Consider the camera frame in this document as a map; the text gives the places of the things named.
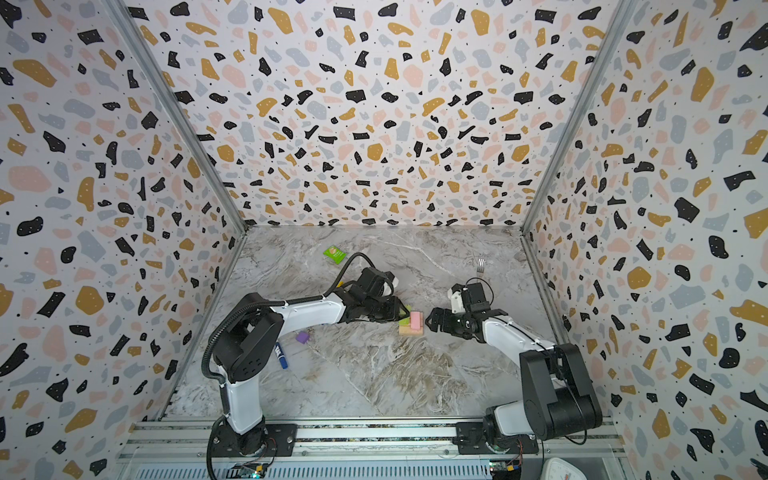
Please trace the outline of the pink block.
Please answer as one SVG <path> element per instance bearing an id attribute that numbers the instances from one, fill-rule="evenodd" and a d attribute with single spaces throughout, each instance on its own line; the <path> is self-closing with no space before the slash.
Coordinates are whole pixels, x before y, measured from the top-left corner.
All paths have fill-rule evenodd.
<path id="1" fill-rule="evenodd" d="M 419 311 L 412 311 L 409 317 L 409 327 L 412 332 L 423 332 L 423 314 Z"/>

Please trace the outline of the lime green block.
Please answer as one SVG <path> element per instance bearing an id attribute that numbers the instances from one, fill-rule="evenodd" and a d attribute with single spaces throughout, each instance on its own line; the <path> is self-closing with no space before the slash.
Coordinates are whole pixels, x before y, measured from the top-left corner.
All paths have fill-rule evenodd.
<path id="1" fill-rule="evenodd" d="M 410 326 L 411 320 L 410 320 L 409 306 L 406 306 L 404 309 L 401 309 L 399 314 L 400 314 L 400 318 L 398 320 L 398 327 L 400 325 Z"/>

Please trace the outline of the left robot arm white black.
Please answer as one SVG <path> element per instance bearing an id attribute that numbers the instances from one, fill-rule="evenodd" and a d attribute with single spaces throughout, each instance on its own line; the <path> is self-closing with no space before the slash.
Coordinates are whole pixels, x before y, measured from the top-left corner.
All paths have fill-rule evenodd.
<path id="1" fill-rule="evenodd" d="M 310 327 L 398 322 L 407 315 L 389 271 L 363 268 L 355 280 L 337 278 L 325 292 L 288 300 L 245 295 L 210 335 L 201 360 L 202 375 L 217 383 L 223 417 L 212 428 L 213 446 L 230 443 L 249 456 L 276 450 L 260 404 L 260 374 L 277 351 L 279 338 Z"/>

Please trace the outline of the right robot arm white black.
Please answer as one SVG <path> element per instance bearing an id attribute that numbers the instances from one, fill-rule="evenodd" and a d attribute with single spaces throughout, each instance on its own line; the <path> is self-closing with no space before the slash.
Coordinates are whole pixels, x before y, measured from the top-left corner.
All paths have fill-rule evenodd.
<path id="1" fill-rule="evenodd" d="M 579 347 L 549 341 L 494 308 L 479 279 L 454 285 L 448 298 L 448 308 L 435 307 L 426 317 L 429 330 L 493 347 L 518 367 L 522 398 L 484 415 L 481 437 L 488 449 L 505 453 L 525 439 L 582 445 L 586 440 L 574 436 L 603 424 Z"/>

